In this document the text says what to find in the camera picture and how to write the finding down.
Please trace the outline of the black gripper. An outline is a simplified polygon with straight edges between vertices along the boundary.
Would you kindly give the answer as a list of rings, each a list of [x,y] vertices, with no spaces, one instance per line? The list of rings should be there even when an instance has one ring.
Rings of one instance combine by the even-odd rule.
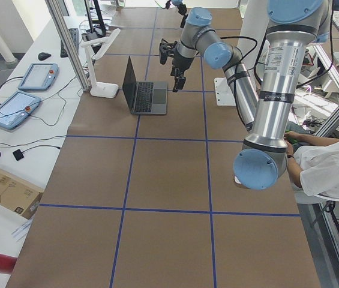
[[[179,4],[177,6],[178,8],[178,13],[182,16],[182,20],[181,20],[181,24],[180,24],[180,28],[184,28],[185,23],[186,23],[186,19],[187,19],[187,7],[185,4]]]
[[[175,53],[172,60],[172,70],[170,75],[174,77],[175,82],[172,91],[178,92],[183,90],[186,77],[184,77],[185,71],[187,71],[194,61],[194,57],[187,58],[181,54]]]

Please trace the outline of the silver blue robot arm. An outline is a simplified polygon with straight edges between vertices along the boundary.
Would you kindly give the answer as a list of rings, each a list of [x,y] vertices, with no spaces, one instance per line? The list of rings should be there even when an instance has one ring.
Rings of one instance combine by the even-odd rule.
[[[328,38],[331,1],[269,1],[265,38],[269,50],[259,90],[253,86],[239,48],[225,43],[212,27],[205,8],[190,10],[182,22],[179,41],[171,44],[173,90],[185,85],[185,71],[196,55],[213,69],[222,69],[248,131],[233,171],[247,188],[273,186],[287,167],[284,141],[288,114],[294,101],[306,47]]]
[[[180,28],[184,28],[186,19],[188,17],[186,5],[182,2],[182,0],[172,0],[172,1],[168,0],[165,3],[164,9],[168,10],[171,5],[174,5],[178,9],[178,13],[182,15],[182,21],[180,24]]]

